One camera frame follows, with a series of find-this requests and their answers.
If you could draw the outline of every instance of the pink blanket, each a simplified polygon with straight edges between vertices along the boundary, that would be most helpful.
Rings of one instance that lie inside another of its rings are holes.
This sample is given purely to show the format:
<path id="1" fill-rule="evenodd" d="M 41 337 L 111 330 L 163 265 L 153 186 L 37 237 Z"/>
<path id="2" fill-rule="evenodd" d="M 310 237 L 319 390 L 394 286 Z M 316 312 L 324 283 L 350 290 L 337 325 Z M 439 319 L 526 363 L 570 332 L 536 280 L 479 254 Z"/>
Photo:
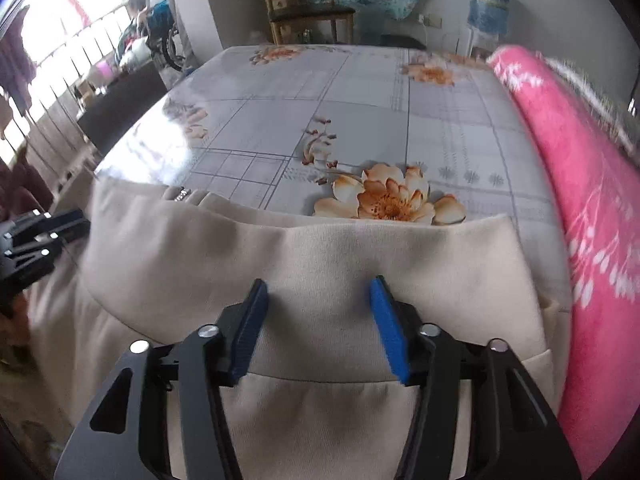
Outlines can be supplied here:
<path id="1" fill-rule="evenodd" d="M 588 478 L 640 404 L 640 176 L 534 54 L 508 46 L 489 63 L 529 124 L 564 222 L 574 307 L 559 420 Z"/>

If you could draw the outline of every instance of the hanging clothes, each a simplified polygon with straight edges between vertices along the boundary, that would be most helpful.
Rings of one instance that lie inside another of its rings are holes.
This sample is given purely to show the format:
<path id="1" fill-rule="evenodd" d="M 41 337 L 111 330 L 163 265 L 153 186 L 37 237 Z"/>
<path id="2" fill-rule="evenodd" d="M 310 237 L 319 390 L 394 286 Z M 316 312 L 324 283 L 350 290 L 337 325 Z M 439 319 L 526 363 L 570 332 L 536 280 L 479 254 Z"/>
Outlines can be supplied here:
<path id="1" fill-rule="evenodd" d="M 0 40 L 0 86 L 14 99 L 20 115 L 31 108 L 29 84 L 36 76 L 36 65 L 22 44 L 22 26 L 29 6 L 23 7 Z"/>
<path id="2" fill-rule="evenodd" d="M 0 97 L 0 140 L 4 140 L 4 131 L 14 118 L 14 111 L 11 110 L 8 101 Z"/>

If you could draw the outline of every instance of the wooden chair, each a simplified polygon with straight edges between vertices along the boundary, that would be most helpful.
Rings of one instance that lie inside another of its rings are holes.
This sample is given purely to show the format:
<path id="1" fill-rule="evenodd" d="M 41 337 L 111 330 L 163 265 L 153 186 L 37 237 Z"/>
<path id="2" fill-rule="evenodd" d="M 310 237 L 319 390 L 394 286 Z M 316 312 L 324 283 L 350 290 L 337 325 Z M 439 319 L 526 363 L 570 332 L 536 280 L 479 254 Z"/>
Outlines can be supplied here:
<path id="1" fill-rule="evenodd" d="M 353 15 L 356 11 L 352 7 L 336 5 L 335 0 L 329 0 L 328 3 L 323 4 L 293 5 L 283 9 L 274 9 L 273 0 L 265 1 L 269 13 L 273 41 L 277 45 L 283 43 L 280 27 L 295 23 L 323 22 L 327 20 L 331 21 L 331 35 L 334 43 L 338 42 L 335 21 L 346 20 L 347 43 L 353 44 Z"/>

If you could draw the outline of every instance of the beige cloth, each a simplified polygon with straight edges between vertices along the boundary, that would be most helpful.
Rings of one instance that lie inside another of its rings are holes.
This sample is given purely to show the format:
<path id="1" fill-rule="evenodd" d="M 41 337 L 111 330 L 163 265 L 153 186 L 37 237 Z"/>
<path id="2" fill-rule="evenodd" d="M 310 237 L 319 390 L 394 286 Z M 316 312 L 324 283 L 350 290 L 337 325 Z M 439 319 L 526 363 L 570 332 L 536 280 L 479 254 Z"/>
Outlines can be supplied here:
<path id="1" fill-rule="evenodd" d="M 270 310 L 250 373 L 224 392 L 248 480 L 392 478 L 415 389 L 399 385 L 386 362 L 368 302 L 377 274 L 456 338 L 509 341 L 553 399 L 543 318 L 507 217 L 445 228 L 320 219 L 204 192 L 174 202 L 178 191 L 97 183 L 90 238 L 34 291 L 33 352 L 72 422 L 132 341 L 183 339 L 258 277 Z M 173 405 L 171 413 L 175 458 Z M 463 410 L 460 427 L 467 423 Z M 178 462 L 174 475 L 184 478 Z M 455 478 L 464 456 L 454 462 Z"/>

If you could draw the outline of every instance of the metal screw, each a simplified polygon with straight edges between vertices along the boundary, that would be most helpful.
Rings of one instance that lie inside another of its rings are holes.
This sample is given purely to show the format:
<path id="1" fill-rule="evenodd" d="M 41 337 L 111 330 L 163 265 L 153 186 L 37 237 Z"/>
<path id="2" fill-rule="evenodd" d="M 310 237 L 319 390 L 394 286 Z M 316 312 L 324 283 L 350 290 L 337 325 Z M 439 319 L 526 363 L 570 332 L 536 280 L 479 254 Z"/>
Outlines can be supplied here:
<path id="1" fill-rule="evenodd" d="M 181 192 L 178 193 L 178 196 L 175 198 L 174 202 L 182 202 L 185 198 L 187 198 L 191 194 L 191 189 L 182 188 Z"/>
<path id="2" fill-rule="evenodd" d="M 133 343 L 131 343 L 129 350 L 131 350 L 134 354 L 142 354 L 143 352 L 149 350 L 149 347 L 149 341 L 139 339 L 138 341 L 134 341 Z"/>
<path id="3" fill-rule="evenodd" d="M 420 327 L 420 334 L 427 337 L 436 337 L 440 335 L 440 327 L 431 323 L 426 323 Z"/>
<path id="4" fill-rule="evenodd" d="M 217 326 L 205 325 L 200 327 L 200 329 L 198 330 L 198 335 L 200 337 L 213 337 L 215 335 L 218 335 L 218 332 L 220 332 L 220 329 Z"/>
<path id="5" fill-rule="evenodd" d="M 509 345 L 504 339 L 491 339 L 489 348 L 494 352 L 506 352 L 509 349 Z"/>

